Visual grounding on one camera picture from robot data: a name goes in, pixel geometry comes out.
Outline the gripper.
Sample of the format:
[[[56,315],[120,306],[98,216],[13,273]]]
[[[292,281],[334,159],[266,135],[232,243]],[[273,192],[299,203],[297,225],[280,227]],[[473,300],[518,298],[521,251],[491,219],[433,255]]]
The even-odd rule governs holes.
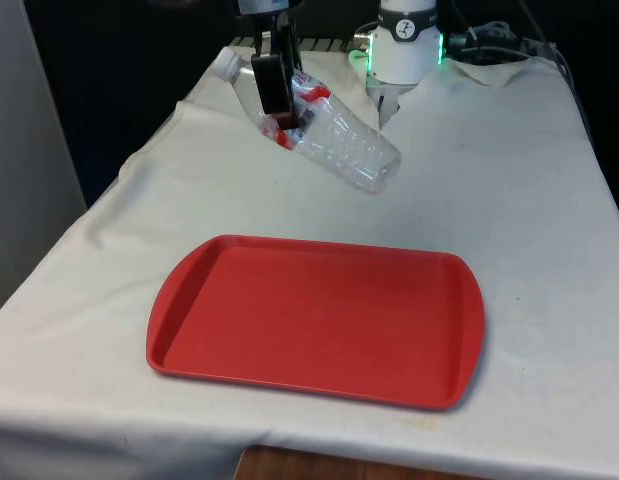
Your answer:
[[[286,129],[300,126],[292,80],[303,71],[296,21],[287,10],[247,14],[254,28],[251,65],[263,111]]]

